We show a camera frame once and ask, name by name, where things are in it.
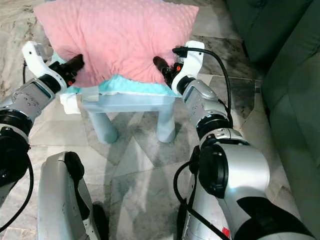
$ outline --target light blue plastic stool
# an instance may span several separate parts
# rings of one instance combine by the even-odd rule
[[[100,95],[99,101],[82,101],[88,111],[94,130],[100,142],[114,143],[118,131],[106,113],[158,112],[156,136],[162,143],[170,143],[176,136],[174,118],[174,96],[133,95],[118,93]]]

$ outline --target pink pillow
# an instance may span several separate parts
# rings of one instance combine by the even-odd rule
[[[172,49],[189,40],[198,10],[162,0],[56,0],[34,8],[61,58],[83,54],[77,87],[95,86],[116,74],[163,84],[153,58],[174,63]]]

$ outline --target red label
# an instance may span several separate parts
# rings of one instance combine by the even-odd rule
[[[223,234],[226,235],[228,238],[230,237],[230,231],[229,231],[229,229],[227,229],[227,228],[224,227],[224,228],[222,229],[222,232],[223,232]]]

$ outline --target gray sofa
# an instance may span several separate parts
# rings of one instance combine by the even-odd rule
[[[271,62],[262,93],[273,138],[302,221],[320,239],[320,0],[227,3],[249,58]]]

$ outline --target floor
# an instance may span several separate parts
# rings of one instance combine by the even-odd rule
[[[230,75],[232,115],[235,128],[266,157],[271,171],[268,198],[299,216],[284,169],[275,149],[260,94],[264,74],[245,57],[242,40],[235,30],[223,0],[167,0],[200,7],[193,40],[205,43],[218,53]],[[22,83],[21,48],[28,40],[43,43],[52,53],[49,41],[33,16],[32,7],[42,0],[0,0],[0,98]],[[204,59],[199,78],[225,101],[224,78],[219,66]],[[41,165],[50,155],[77,152],[85,167],[84,180],[92,200],[103,203],[110,217],[112,240],[173,240],[179,207],[173,191],[173,175],[189,159],[198,139],[188,121],[183,103],[175,107],[176,138],[160,143],[156,138],[154,112],[112,113],[109,117],[119,130],[116,143],[98,141],[88,114],[66,115],[56,99],[36,120],[30,133],[29,156],[34,168],[34,190],[29,205],[18,219],[0,233],[3,240],[34,240],[37,231],[37,194]],[[187,192],[189,174],[184,172],[179,188]],[[0,209],[0,225],[21,206],[29,187],[25,176],[11,191]],[[223,221],[218,205],[217,221]]]

